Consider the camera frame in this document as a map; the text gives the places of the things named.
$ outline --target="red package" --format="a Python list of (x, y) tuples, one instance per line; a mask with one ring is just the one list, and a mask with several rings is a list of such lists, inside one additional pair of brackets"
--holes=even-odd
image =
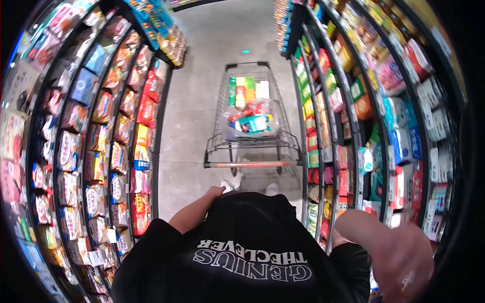
[(151, 129), (155, 129), (155, 122), (157, 120), (158, 104), (155, 103), (147, 95), (142, 95), (138, 116), (136, 123), (143, 123)]
[(145, 82), (145, 87), (143, 88), (143, 94), (148, 95), (153, 101), (155, 101), (155, 103), (158, 103), (162, 88), (163, 81), (160, 80), (152, 70), (150, 70), (148, 72), (148, 79)]

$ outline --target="shoe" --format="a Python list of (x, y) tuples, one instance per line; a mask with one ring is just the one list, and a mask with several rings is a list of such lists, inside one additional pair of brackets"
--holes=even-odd
[(230, 191), (233, 191), (235, 190), (236, 188), (234, 187), (234, 185), (229, 182), (229, 180), (222, 180), (221, 181), (221, 187), (222, 186), (225, 186), (226, 189), (222, 192), (222, 194), (226, 193), (226, 192), (230, 192)]
[(278, 186), (278, 184), (271, 183), (270, 185), (268, 185), (268, 187), (266, 188), (265, 195), (267, 195), (267, 196), (276, 196), (277, 194), (279, 194), (279, 186)]

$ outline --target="wire basket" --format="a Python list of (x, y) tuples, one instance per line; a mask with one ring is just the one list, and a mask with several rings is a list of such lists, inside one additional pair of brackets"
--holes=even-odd
[[(254, 77), (255, 82), (268, 81), (270, 99), (275, 102), (279, 109), (279, 132), (274, 136), (259, 138), (227, 138), (223, 131), (222, 115), (228, 110), (229, 99), (229, 78), (231, 77)], [(234, 162), (233, 149), (253, 149), (253, 148), (276, 148), (275, 161), (260, 162)], [(217, 150), (229, 150), (230, 162), (210, 162), (209, 156)], [(238, 167), (276, 167), (281, 174), (282, 166), (302, 165), (302, 155), (298, 140), (290, 132), (290, 124), (286, 115), (281, 94), (279, 93), (275, 77), (269, 63), (266, 61), (250, 63), (227, 64), (222, 77), (221, 87), (217, 100), (217, 109), (214, 122), (213, 136), (207, 141), (204, 167), (229, 167), (233, 175), (236, 175)]]

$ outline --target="green package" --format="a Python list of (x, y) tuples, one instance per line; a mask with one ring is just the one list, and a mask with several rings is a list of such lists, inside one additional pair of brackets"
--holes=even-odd
[(246, 77), (244, 80), (246, 89), (254, 89), (254, 78), (253, 77)]

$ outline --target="aisle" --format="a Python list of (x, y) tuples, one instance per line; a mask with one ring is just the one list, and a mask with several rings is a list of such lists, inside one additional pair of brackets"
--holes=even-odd
[[(276, 47), (273, 11), (272, 0), (227, 0), (171, 14), (187, 37), (190, 51), (184, 67), (173, 72), (165, 109), (159, 167), (161, 219), (169, 220), (210, 186), (219, 186), (223, 179), (238, 183), (229, 169), (204, 169), (202, 164), (207, 140), (213, 133), (225, 64), (269, 61), (291, 132), (299, 137), (291, 67)], [(217, 157), (228, 161), (228, 152), (220, 153)], [(260, 160), (264, 155), (243, 151), (238, 157)], [(240, 180), (241, 191), (264, 193), (267, 185), (276, 182), (280, 193), (297, 207), (300, 218), (301, 173), (301, 168), (287, 169), (282, 176), (275, 168), (246, 169)]]

